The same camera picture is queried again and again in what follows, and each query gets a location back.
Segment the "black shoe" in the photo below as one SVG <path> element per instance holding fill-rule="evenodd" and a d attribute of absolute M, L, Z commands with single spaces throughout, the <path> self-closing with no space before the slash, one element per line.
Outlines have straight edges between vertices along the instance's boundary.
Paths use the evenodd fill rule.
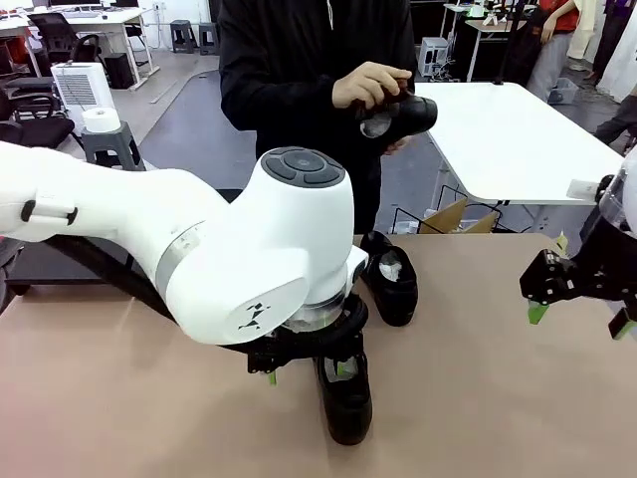
<path fill-rule="evenodd" d="M 418 304 L 416 271 L 407 253 L 377 231 L 365 234 L 360 248 L 369 254 L 369 262 L 361 277 L 374 297 L 380 317 L 390 326 L 406 326 Z M 391 264 L 400 264 L 397 277 L 393 280 L 385 277 L 380 270 L 381 263 L 384 270 Z"/>
<path fill-rule="evenodd" d="M 363 353 L 352 359 L 355 374 L 338 381 L 336 361 L 324 357 L 314 359 L 329 434 L 341 445 L 360 443 L 371 423 L 367 357 Z"/>
<path fill-rule="evenodd" d="M 386 99 L 380 107 L 357 111 L 362 135 L 385 149 L 398 139 L 424 132 L 436 123 L 438 107 L 433 100 L 406 91 Z"/>

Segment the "gray floor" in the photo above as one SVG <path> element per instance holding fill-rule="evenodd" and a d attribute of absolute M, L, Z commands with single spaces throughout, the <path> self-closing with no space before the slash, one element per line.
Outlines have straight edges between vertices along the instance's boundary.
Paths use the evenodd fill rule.
<path fill-rule="evenodd" d="M 160 70 L 140 89 L 135 92 L 110 90 L 119 118 L 128 122 L 137 142 L 145 138 L 192 76 L 219 67 L 219 57 L 215 56 L 175 55 L 160 50 L 154 51 L 152 56 Z M 60 150 L 84 157 L 82 149 L 71 138 L 67 138 Z"/>
<path fill-rule="evenodd" d="M 582 78 L 584 73 L 565 71 L 583 84 L 573 105 L 557 109 L 587 130 L 608 120 L 617 109 L 612 100 L 597 94 Z M 202 177 L 216 188 L 243 187 L 255 162 L 255 136 L 236 131 L 220 110 L 219 77 L 216 72 L 191 78 L 168 110 L 141 143 L 147 160 L 157 167 L 182 167 Z M 625 139 L 618 140 L 619 148 Z M 383 158 L 382 203 L 376 227 L 387 230 L 396 206 L 421 215 L 428 207 L 434 188 L 440 155 L 429 136 L 421 134 L 395 156 Z M 454 198 L 453 193 L 445 202 Z M 588 207 L 559 208 L 545 233 L 556 237 L 563 230 L 570 240 L 569 250 L 578 247 L 577 233 Z M 487 209 L 473 207 L 469 217 L 484 215 Z M 531 217 L 519 206 L 503 208 L 503 224 L 514 230 L 531 225 Z"/>

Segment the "black chair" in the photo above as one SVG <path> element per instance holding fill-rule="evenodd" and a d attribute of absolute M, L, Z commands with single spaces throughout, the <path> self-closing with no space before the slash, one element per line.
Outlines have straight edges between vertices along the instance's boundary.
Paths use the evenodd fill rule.
<path fill-rule="evenodd" d="M 48 99 L 49 109 L 45 113 L 31 111 L 32 102 Z M 57 148 L 70 134 L 82 145 L 73 133 L 75 124 L 62 115 L 54 115 L 55 102 L 48 95 L 22 96 L 9 99 L 0 90 L 0 141 L 29 147 Z"/>
<path fill-rule="evenodd" d="M 24 77 L 11 80 L 4 85 L 9 100 L 18 100 L 23 97 L 30 99 L 25 105 L 21 106 L 22 113 L 27 111 L 33 114 L 47 114 L 51 107 L 51 98 L 53 98 L 53 111 L 62 111 L 62 102 L 58 98 L 55 83 L 52 77 L 32 78 Z"/>
<path fill-rule="evenodd" d="M 61 13 L 34 13 L 29 19 L 40 30 L 51 63 L 100 62 L 100 37 L 78 38 L 73 27 Z"/>
<path fill-rule="evenodd" d="M 143 32 L 141 31 L 141 25 L 139 23 L 125 23 L 124 24 L 125 30 L 126 30 L 126 37 L 127 39 L 130 38 L 137 38 L 141 44 L 144 47 L 144 50 L 146 48 L 146 44 L 143 41 Z M 130 45 L 130 49 L 135 51 L 134 48 L 132 47 L 132 45 L 130 44 L 130 40 L 128 40 L 128 44 Z M 143 67 L 146 63 L 148 63 L 147 60 L 145 61 L 135 61 L 137 63 L 138 67 Z"/>

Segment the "desk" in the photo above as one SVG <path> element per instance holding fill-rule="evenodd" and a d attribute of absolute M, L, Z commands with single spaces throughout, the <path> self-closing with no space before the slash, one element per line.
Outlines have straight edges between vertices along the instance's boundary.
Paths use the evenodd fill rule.
<path fill-rule="evenodd" d="M 471 79 L 474 75 L 474 67 L 476 66 L 476 57 L 478 56 L 478 47 L 480 46 L 480 41 L 482 40 L 482 35 L 491 35 L 493 36 L 496 33 L 509 33 L 511 32 L 511 27 L 513 25 L 513 21 L 508 21 L 505 23 L 499 23 L 498 25 L 494 25 L 490 23 L 489 25 L 483 25 L 484 20 L 467 20 L 467 25 L 478 30 L 478 35 L 476 36 L 476 44 L 474 46 L 474 54 L 471 57 L 471 65 L 469 66 L 469 73 L 467 74 L 467 83 L 471 82 Z M 526 21 L 521 21 L 518 24 L 518 28 L 521 28 L 525 25 Z"/>
<path fill-rule="evenodd" d="M 159 67 L 153 65 L 152 63 L 152 55 L 150 54 L 150 50 L 148 49 L 148 42 L 145 37 L 145 27 L 143 23 L 143 13 L 149 10 L 144 10 L 141 8 L 125 8 L 120 11 L 115 12 L 104 12 L 107 16 L 106 19 L 102 18 L 102 15 L 98 15 L 97 17 L 91 18 L 67 18 L 67 21 L 73 25 L 76 31 L 78 32 L 99 32 L 99 33 L 111 33 L 115 34 L 115 37 L 118 38 L 117 50 L 125 50 L 126 56 L 128 57 L 128 63 L 130 65 L 130 69 L 132 70 L 133 77 L 135 78 L 135 83 L 130 87 L 130 90 L 136 90 L 141 85 L 143 85 L 151 75 L 154 75 L 159 71 Z M 124 24 L 131 21 L 138 21 L 141 25 L 142 38 L 144 40 L 144 47 L 146 51 L 146 55 L 148 57 L 148 67 L 149 70 L 145 76 L 142 76 L 139 72 L 139 68 L 137 67 L 137 63 L 135 62 L 135 57 L 133 55 L 132 48 L 130 47 L 130 43 L 128 42 L 126 36 L 126 29 Z M 29 55 L 31 56 L 32 61 L 35 65 L 33 53 L 31 51 L 31 46 L 29 45 L 27 36 L 27 28 L 30 26 L 30 23 L 27 18 L 11 18 L 10 20 L 0 21 L 0 36 L 22 36 L 25 38 L 25 43 L 27 45 L 27 50 L 29 51 Z"/>
<path fill-rule="evenodd" d="M 611 341 L 612 313 L 590 299 L 529 325 L 518 278 L 547 238 L 394 242 L 420 301 L 393 329 L 357 285 L 374 405 L 359 446 L 328 438 L 308 360 L 271 387 L 107 286 L 55 287 L 0 318 L 3 475 L 634 476 L 637 344 Z"/>
<path fill-rule="evenodd" d="M 416 95 L 438 105 L 429 134 L 443 159 L 432 208 L 451 171 L 476 201 L 539 205 L 540 230 L 548 206 L 592 204 L 566 196 L 571 180 L 598 182 L 623 161 L 519 85 L 417 83 Z"/>

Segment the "person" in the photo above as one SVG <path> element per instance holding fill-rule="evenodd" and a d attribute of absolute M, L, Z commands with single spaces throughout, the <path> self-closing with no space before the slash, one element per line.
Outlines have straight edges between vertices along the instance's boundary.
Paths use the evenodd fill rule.
<path fill-rule="evenodd" d="M 566 63 L 566 53 L 577 28 L 579 11 L 575 0 L 539 0 L 539 8 L 548 13 L 548 18 L 542 27 L 542 48 L 527 83 L 527 90 L 546 103 Z"/>
<path fill-rule="evenodd" d="M 257 132 L 256 155 L 317 149 L 347 170 L 354 231 L 373 229 L 384 145 L 360 132 L 353 110 L 413 90 L 417 62 L 408 0 L 223 0 L 221 109 Z"/>
<path fill-rule="evenodd" d="M 594 136 L 604 144 L 610 144 L 626 129 L 632 135 L 637 135 L 637 86 L 621 102 L 617 114 L 597 127 Z"/>
<path fill-rule="evenodd" d="M 606 19 L 601 32 L 599 46 L 593 60 L 593 69 L 585 80 L 598 82 L 604 75 L 615 48 L 626 30 L 630 14 L 635 7 L 635 0 L 607 0 L 604 7 Z"/>

